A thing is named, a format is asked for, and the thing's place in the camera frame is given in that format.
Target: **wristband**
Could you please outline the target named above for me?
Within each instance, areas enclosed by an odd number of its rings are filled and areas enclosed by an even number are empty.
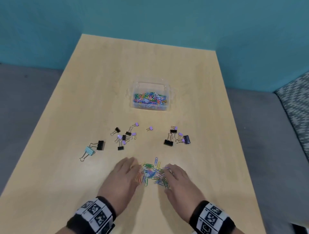
[[[82,205],[67,222],[76,234],[108,234],[114,228],[116,213],[104,197],[96,197]]]
[[[208,201],[195,208],[189,224],[198,234],[231,234],[235,229],[233,220]]]

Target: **wooden table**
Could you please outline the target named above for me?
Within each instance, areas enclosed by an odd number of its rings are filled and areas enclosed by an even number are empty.
[[[141,77],[169,83],[170,110],[129,106]],[[137,139],[118,151],[110,133],[119,127],[125,134],[135,122]],[[171,125],[191,144],[163,145]],[[80,162],[98,140],[106,141],[104,150]],[[0,198],[1,232],[55,233],[96,196],[116,162],[131,156],[181,166],[242,231],[265,233],[216,52],[90,35],[81,36]],[[113,233],[146,231],[192,231],[151,182],[137,189]]]

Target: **light blue binder clip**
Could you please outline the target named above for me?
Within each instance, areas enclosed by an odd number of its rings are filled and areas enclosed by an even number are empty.
[[[81,162],[83,162],[84,160],[85,160],[85,158],[87,158],[89,155],[90,156],[92,156],[93,154],[94,154],[94,150],[93,149],[91,149],[89,146],[87,146],[86,148],[85,148],[85,153],[84,153],[84,155],[81,157],[81,158],[79,158],[79,160],[81,161]]]

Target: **teal wall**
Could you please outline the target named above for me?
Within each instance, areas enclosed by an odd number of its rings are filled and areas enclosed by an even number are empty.
[[[0,0],[0,62],[65,68],[81,33],[216,50],[228,87],[309,70],[309,1]]]

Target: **patterned cushion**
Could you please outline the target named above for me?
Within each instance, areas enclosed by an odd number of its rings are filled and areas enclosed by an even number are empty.
[[[309,72],[275,92],[309,160]]]

